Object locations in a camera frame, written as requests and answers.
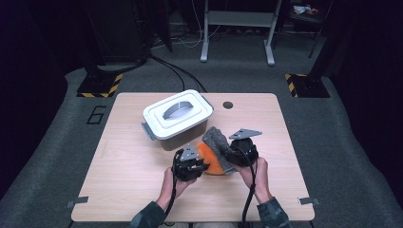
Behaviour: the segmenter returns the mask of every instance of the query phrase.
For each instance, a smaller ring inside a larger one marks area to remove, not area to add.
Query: human hand
[[[234,164],[233,166],[238,170],[238,172],[240,172],[240,175],[242,176],[246,186],[250,188],[253,182],[251,168],[249,166],[243,167]],[[267,176],[268,163],[266,159],[259,157],[252,166],[254,171],[256,172],[255,197],[258,202],[262,204],[273,197],[269,190],[269,178]]]
[[[163,186],[161,187],[160,196],[156,200],[156,202],[161,206],[161,208],[163,208],[164,211],[168,207],[169,201],[171,200],[173,179],[174,175],[172,173],[171,168],[167,168],[163,173]],[[194,183],[195,181],[196,179],[189,181],[177,180],[175,199],[182,194],[182,192],[184,191],[184,189],[186,189],[187,186]]]

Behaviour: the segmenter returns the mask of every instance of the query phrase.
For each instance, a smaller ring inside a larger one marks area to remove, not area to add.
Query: container handle
[[[142,123],[142,127],[143,130],[145,132],[145,134],[148,136],[148,138],[150,138],[150,140],[155,141],[157,140],[157,137],[155,137],[154,133],[152,132],[150,126],[148,125],[148,123]]]
[[[201,95],[201,96],[211,106],[211,108],[213,108],[213,110],[214,110],[214,106],[207,99],[205,99],[205,97],[203,95]]]
[[[166,109],[166,111],[163,114],[163,119],[166,120],[166,119],[184,115],[185,113],[189,112],[192,108],[193,108],[193,105],[189,102],[178,102],[178,103],[170,106],[168,109]],[[179,113],[179,115],[173,115],[178,110],[186,110],[186,111]]]

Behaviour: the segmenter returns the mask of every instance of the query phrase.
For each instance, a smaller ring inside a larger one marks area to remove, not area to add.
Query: round hole
[[[231,109],[234,105],[230,102],[224,102],[222,106],[224,106],[226,109]]]

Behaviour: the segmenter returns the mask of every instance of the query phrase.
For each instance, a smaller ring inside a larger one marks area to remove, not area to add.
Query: yellow black warning tape
[[[94,97],[112,97],[115,94],[116,89],[118,89],[119,82],[122,80],[123,75],[120,74],[116,76],[115,81],[111,89],[107,93],[77,93],[77,97],[87,97],[87,98],[94,98]]]
[[[288,88],[290,89],[291,96],[298,97],[298,94],[296,92],[296,87],[294,86],[294,83],[291,80],[291,77],[293,77],[293,76],[306,77],[306,74],[285,74],[285,80],[287,80],[287,84],[288,84]]]

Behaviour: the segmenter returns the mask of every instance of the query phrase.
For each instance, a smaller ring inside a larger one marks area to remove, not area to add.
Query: sleeve
[[[282,210],[276,198],[258,205],[260,221],[263,227],[292,228],[287,214]]]
[[[129,228],[156,228],[165,220],[165,212],[155,201],[151,201],[130,222]]]

